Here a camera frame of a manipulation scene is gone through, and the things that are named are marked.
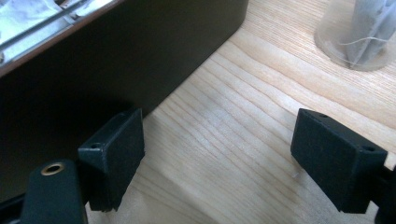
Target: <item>plastic holder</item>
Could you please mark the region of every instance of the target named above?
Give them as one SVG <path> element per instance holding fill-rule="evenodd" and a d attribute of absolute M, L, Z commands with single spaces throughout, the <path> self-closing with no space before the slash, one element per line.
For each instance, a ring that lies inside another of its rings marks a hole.
<path fill-rule="evenodd" d="M 344 67 L 373 71 L 396 59 L 396 0 L 332 0 L 317 46 Z"/>

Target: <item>light wood surface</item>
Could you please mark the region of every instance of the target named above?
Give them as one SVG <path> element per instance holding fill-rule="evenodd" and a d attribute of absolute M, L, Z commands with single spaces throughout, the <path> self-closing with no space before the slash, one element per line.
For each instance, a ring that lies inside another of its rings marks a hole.
<path fill-rule="evenodd" d="M 329 1 L 250 0 L 241 29 L 144 120 L 147 155 L 118 212 L 91 223 L 373 223 L 338 213 L 290 155 L 300 107 L 391 151 L 396 63 L 332 63 L 314 43 Z"/>

